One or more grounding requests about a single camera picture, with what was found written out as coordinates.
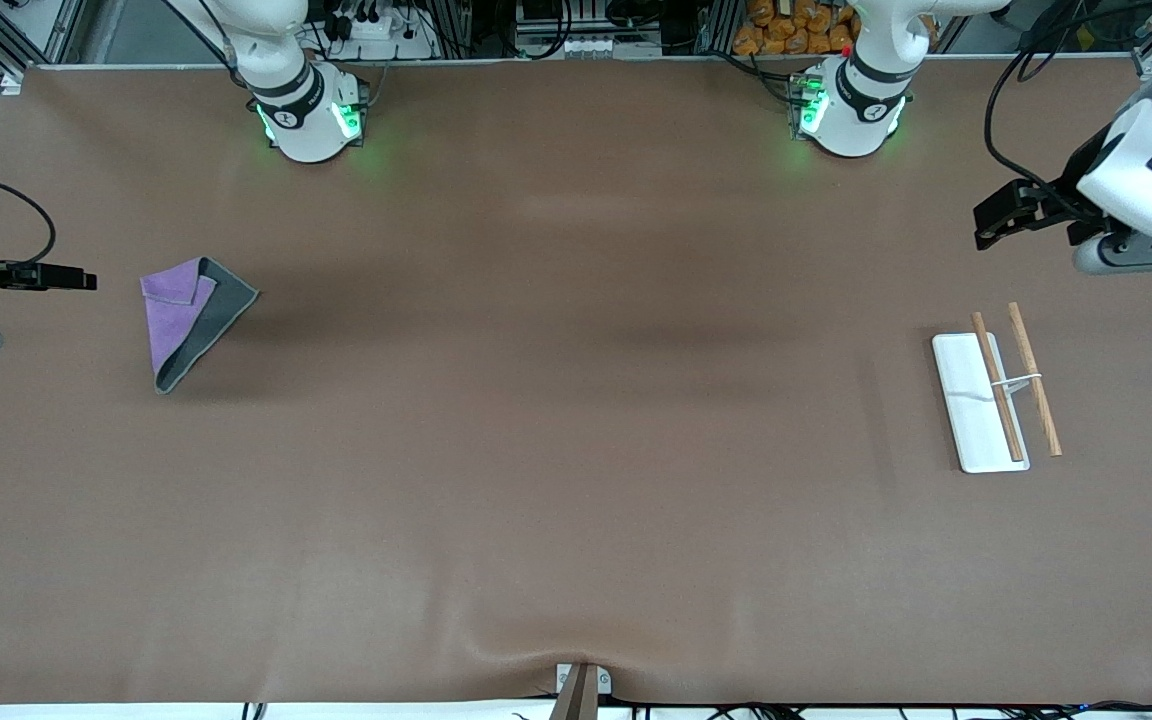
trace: wooden handle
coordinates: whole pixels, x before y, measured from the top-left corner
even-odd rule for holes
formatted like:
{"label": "wooden handle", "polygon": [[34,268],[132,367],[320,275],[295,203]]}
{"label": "wooden handle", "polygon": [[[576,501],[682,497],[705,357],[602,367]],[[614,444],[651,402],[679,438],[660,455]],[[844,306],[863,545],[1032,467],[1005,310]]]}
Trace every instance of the wooden handle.
{"label": "wooden handle", "polygon": [[[1016,344],[1020,346],[1020,359],[1025,364],[1025,374],[1036,374],[1038,363],[1034,359],[1034,348],[1029,346],[1029,333],[1025,332],[1025,320],[1020,316],[1020,305],[1010,302],[1007,304],[1007,313],[1011,316],[1011,334],[1016,336]],[[1029,387],[1034,389],[1038,420],[1041,422],[1043,433],[1047,437],[1047,450],[1051,452],[1052,457],[1060,457],[1062,455],[1060,438],[1056,437],[1056,423],[1052,419],[1051,406],[1047,406],[1047,391],[1043,388],[1043,379],[1030,379]]]}
{"label": "wooden handle", "polygon": [[1016,423],[1011,419],[1011,407],[1007,404],[1007,392],[1000,384],[1002,377],[998,373],[998,363],[993,357],[993,347],[990,346],[990,336],[984,332],[984,318],[980,313],[972,313],[972,329],[977,333],[977,342],[980,343],[980,356],[984,357],[984,369],[990,373],[991,389],[993,389],[993,404],[998,407],[998,418],[1002,420],[1002,434],[1007,438],[1007,452],[1011,454],[1011,462],[1021,462],[1024,455],[1020,452],[1020,438],[1016,437]]}

